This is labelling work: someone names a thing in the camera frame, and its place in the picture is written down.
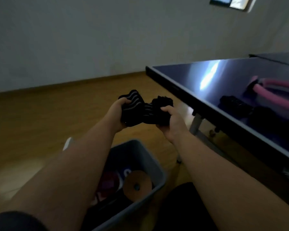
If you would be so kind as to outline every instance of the wooden floor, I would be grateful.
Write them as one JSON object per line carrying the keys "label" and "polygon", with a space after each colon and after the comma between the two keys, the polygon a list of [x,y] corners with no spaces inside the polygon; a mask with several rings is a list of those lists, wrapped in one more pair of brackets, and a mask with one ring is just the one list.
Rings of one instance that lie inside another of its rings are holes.
{"label": "wooden floor", "polygon": [[[68,137],[80,137],[103,117],[120,95],[132,89],[137,89],[146,102],[158,95],[173,98],[186,122],[191,122],[191,110],[179,105],[178,99],[144,72],[0,94],[0,210],[25,182],[62,150]],[[201,128],[208,133],[211,125],[204,122]],[[190,181],[190,176],[183,164],[176,164],[174,147],[155,125],[140,124],[124,129],[116,135],[113,144],[131,138],[140,139],[156,156],[168,173],[168,181],[150,203],[113,229],[151,230],[162,199],[175,186]],[[232,149],[236,161],[250,164],[251,175],[259,174],[254,165],[261,163],[250,158],[248,152],[227,136],[221,133],[214,141],[224,150]],[[266,177],[274,175],[273,182],[279,177],[269,169],[266,172],[269,172]]]}

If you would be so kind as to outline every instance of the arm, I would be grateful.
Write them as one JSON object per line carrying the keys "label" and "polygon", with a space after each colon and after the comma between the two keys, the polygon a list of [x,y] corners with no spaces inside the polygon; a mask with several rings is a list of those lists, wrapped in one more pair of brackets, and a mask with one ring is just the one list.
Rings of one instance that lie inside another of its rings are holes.
{"label": "arm", "polygon": [[170,127],[159,127],[173,143],[219,230],[289,230],[289,206],[256,179],[189,133],[171,107]]}
{"label": "arm", "polygon": [[79,230],[114,135],[124,128],[121,106],[129,102],[117,100],[99,123],[19,190],[8,210],[31,214],[49,230]]}

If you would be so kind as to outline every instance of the person's left hand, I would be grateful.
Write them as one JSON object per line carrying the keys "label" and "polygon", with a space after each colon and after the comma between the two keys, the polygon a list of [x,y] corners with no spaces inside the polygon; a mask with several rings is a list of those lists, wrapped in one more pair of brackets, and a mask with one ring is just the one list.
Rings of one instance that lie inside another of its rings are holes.
{"label": "person's left hand", "polygon": [[108,112],[103,118],[103,121],[110,126],[115,133],[126,128],[125,124],[121,122],[122,105],[129,104],[131,101],[125,97],[118,99],[109,108]]}

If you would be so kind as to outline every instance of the black sleeve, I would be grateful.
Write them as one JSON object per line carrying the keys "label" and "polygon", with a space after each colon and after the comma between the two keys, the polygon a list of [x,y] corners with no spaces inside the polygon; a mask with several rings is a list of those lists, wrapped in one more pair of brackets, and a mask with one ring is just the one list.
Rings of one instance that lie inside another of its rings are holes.
{"label": "black sleeve", "polygon": [[47,231],[37,218],[17,211],[0,213],[0,231]]}

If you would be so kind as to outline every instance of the window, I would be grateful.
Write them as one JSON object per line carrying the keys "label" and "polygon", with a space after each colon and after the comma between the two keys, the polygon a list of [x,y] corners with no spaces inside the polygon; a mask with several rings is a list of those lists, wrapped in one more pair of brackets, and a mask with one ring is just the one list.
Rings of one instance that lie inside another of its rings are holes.
{"label": "window", "polygon": [[250,11],[256,0],[210,0],[210,4]]}

